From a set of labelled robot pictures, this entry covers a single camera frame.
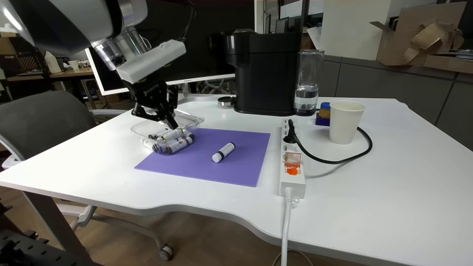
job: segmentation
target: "bottle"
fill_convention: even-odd
[[[304,50],[299,53],[299,76],[294,93],[297,115],[313,115],[319,95],[318,72],[324,61],[324,51]]]

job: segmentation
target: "white table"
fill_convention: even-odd
[[[291,246],[368,264],[472,262],[473,153],[398,100],[356,100],[367,104],[361,125],[374,149],[340,168],[304,159],[313,178],[293,211]],[[135,169],[149,150],[130,129],[143,119],[130,113],[1,172],[0,184],[137,215],[189,211],[229,218],[279,243],[284,118],[220,109],[216,97],[197,97],[179,107],[204,116],[202,126],[270,132],[257,187]],[[336,159],[365,149],[362,135],[347,146],[331,143],[327,128],[312,119],[294,116],[313,153]]]

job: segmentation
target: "purple mat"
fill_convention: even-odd
[[[269,132],[231,131],[231,129],[195,129],[195,141],[174,155],[151,153],[139,169],[166,172],[211,181],[256,186],[263,165]],[[236,149],[219,163],[211,155],[228,141]]]

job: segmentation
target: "office chair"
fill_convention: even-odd
[[[117,115],[117,110],[98,110],[96,115]],[[0,144],[12,158],[7,165],[25,160],[49,147],[53,147],[89,128],[96,121],[92,112],[67,91],[47,91],[0,104]],[[151,237],[160,248],[160,257],[170,259],[173,251],[161,245],[158,236],[148,227],[109,215],[95,214],[96,206],[58,203],[65,215],[77,217],[71,227],[86,226],[92,218],[111,223]]]

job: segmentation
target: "white cord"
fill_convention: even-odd
[[[285,187],[284,190],[285,209],[284,209],[284,226],[282,226],[282,243],[281,243],[281,266],[287,266],[287,252],[288,252],[288,234],[291,223],[291,209],[293,209],[293,189]]]
[[[290,251],[290,252],[299,252],[303,258],[306,258],[309,266],[313,266],[312,259],[304,252],[302,252],[299,249],[294,249],[294,251]],[[270,266],[276,266],[279,257],[281,257],[281,252],[275,257],[275,259],[270,262]]]

